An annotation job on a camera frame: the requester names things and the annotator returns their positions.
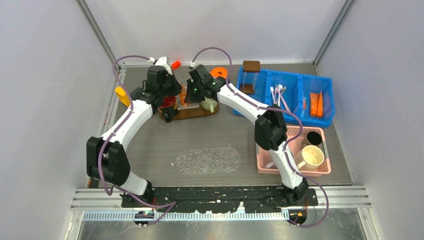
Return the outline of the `light green mug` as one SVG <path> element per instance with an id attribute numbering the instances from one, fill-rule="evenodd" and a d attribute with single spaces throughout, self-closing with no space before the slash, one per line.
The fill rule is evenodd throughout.
<path id="1" fill-rule="evenodd" d="M 212 114 L 218 110 L 218 105 L 219 103 L 217 101 L 207 97 L 201 102 L 202 108 Z"/>

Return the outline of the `clear glass toothbrush holder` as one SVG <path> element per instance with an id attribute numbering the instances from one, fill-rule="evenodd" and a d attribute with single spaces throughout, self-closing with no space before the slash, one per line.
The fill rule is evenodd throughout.
<path id="1" fill-rule="evenodd" d="M 198 102 L 195 102 L 195 103 L 190 103 L 190 102 L 187 102 L 187 105 L 185 105 L 185 106 L 181 106 L 181 105 L 179 105 L 179 103 L 178 103 L 178 97 L 176 98 L 176 103 L 177 103 L 177 109 L 180 111 L 180 110 L 187 110 L 187 109 L 196 109 L 196 108 L 199 108 L 200 106 L 201 106 L 201 104 L 200 103 L 198 103 Z"/>

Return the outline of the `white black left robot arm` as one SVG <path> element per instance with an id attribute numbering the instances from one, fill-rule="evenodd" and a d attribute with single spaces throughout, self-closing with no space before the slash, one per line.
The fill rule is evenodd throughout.
<path id="1" fill-rule="evenodd" d="M 119 120 L 100 137 L 92 136 L 86 143 L 86 173 L 100 181 L 107 195 L 117 188 L 123 199 L 136 202 L 141 207 L 154 207 L 152 183 L 131 171 L 126 149 L 141 128 L 149 120 L 164 99 L 181 93 L 182 86 L 176 80 L 167 57 L 149 57 L 143 87 L 129 94 L 129 107 Z"/>

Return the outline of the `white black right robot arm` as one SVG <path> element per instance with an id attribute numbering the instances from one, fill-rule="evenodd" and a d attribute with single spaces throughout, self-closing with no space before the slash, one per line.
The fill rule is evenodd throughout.
<path id="1" fill-rule="evenodd" d="M 299 205 L 306 197 L 309 184 L 295 166 L 295 158 L 289 149 L 282 109 L 254 100 L 238 90 L 227 78 L 212 76 L 202 64 L 191 67 L 187 80 L 186 100 L 213 99 L 229 106 L 246 117 L 254 125 L 256 145 L 268 151 L 282 180 L 282 194 L 291 205 Z"/>

